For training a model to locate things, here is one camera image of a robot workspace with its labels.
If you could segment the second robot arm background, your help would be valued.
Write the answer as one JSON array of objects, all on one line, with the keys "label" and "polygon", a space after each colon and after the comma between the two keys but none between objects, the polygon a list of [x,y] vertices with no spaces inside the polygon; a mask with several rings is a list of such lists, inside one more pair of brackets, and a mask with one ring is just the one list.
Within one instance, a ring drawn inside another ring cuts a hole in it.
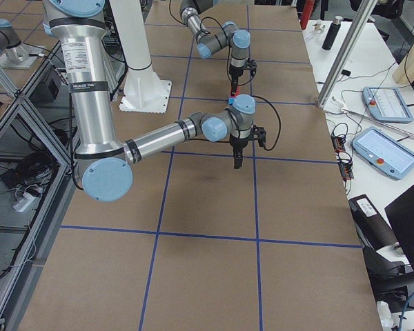
[{"label": "second robot arm background", "polygon": [[0,54],[21,44],[21,39],[12,24],[6,19],[0,19]]}]

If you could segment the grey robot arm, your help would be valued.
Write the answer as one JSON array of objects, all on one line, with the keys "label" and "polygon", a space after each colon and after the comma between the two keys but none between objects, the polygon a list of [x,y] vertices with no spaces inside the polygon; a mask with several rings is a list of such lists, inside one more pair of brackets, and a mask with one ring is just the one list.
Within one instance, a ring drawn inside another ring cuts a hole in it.
[{"label": "grey robot arm", "polygon": [[[104,57],[105,6],[115,20],[127,71],[118,106],[111,103]],[[253,68],[250,33],[231,21],[211,33],[201,14],[213,6],[213,1],[183,1],[179,14],[195,38],[200,57],[230,51],[229,104],[217,114],[197,112],[152,129],[145,114],[167,110],[172,83],[160,79],[152,67],[139,2],[44,1],[46,30],[61,43],[81,142],[72,151],[72,158],[79,165],[81,186],[89,197],[100,202],[122,198],[133,183],[134,164],[199,135],[213,143],[227,139],[233,149],[234,167],[242,166],[243,150],[257,133],[253,123],[255,100],[238,91],[239,78]]]},{"label": "grey robot arm", "polygon": [[203,59],[227,48],[229,56],[228,78],[230,80],[229,102],[232,103],[239,95],[241,83],[239,78],[244,71],[250,72],[250,78],[256,75],[257,64],[250,59],[250,33],[227,21],[219,26],[219,32],[212,34],[203,24],[199,15],[212,8],[216,1],[182,1],[179,9],[182,23],[192,32],[197,42],[197,51]]}]

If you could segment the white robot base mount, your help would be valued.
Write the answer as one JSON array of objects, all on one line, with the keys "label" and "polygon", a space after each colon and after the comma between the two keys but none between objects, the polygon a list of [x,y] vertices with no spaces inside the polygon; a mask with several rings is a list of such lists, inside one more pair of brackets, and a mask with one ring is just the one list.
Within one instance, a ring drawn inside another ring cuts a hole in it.
[{"label": "white robot base mount", "polygon": [[164,113],[172,82],[161,80],[152,67],[139,1],[110,2],[128,73],[120,110]]}]

